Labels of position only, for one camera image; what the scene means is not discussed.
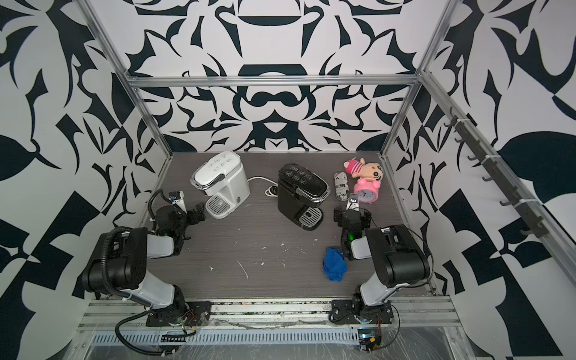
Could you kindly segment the blue cloth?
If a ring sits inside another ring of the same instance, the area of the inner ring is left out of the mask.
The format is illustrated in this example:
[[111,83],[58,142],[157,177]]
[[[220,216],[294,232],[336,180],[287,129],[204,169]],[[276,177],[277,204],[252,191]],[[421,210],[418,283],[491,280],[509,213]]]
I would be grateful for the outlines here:
[[323,271],[330,281],[341,282],[347,272],[344,253],[336,247],[328,247],[323,260]]

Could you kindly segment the black coffee machine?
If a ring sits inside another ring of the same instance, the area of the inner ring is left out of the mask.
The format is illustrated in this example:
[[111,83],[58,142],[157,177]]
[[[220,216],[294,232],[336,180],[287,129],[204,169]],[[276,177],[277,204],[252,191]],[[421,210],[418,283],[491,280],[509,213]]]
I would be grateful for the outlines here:
[[286,163],[278,171],[277,208],[303,230],[313,231],[321,225],[320,207],[330,192],[327,182],[305,166]]

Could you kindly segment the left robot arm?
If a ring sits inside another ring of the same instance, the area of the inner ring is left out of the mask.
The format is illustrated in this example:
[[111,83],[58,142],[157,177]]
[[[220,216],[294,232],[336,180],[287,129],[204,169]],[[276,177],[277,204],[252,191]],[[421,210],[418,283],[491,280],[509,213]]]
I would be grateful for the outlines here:
[[180,255],[187,228],[206,219],[205,207],[203,202],[189,211],[176,203],[157,211],[149,206],[151,229],[119,226],[101,234],[80,276],[83,289],[142,305],[154,326],[190,321],[194,311],[180,287],[160,280],[147,264]]

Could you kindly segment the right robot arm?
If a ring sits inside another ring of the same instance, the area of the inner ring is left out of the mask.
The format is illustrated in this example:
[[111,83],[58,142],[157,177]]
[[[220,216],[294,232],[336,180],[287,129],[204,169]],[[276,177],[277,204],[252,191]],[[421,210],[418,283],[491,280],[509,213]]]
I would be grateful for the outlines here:
[[342,229],[340,250],[350,260],[371,260],[374,273],[357,286],[349,315],[360,323],[392,313],[390,298],[407,288],[429,284],[433,266],[404,225],[371,226],[368,210],[334,209],[334,222]]

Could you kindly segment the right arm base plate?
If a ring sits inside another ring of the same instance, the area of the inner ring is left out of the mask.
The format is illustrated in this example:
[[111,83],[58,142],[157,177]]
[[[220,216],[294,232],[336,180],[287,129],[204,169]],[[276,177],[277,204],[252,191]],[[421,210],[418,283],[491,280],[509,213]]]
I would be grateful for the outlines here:
[[332,300],[328,321],[337,325],[378,325],[392,324],[395,318],[392,305],[365,306],[362,300]]

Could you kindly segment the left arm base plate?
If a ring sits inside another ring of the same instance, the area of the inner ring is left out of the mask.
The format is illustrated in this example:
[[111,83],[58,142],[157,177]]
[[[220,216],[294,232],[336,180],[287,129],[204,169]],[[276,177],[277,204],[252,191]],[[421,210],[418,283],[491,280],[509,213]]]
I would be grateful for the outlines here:
[[213,303],[211,301],[187,301],[180,308],[169,306],[152,310],[146,320],[147,327],[185,326],[195,327],[208,321]]

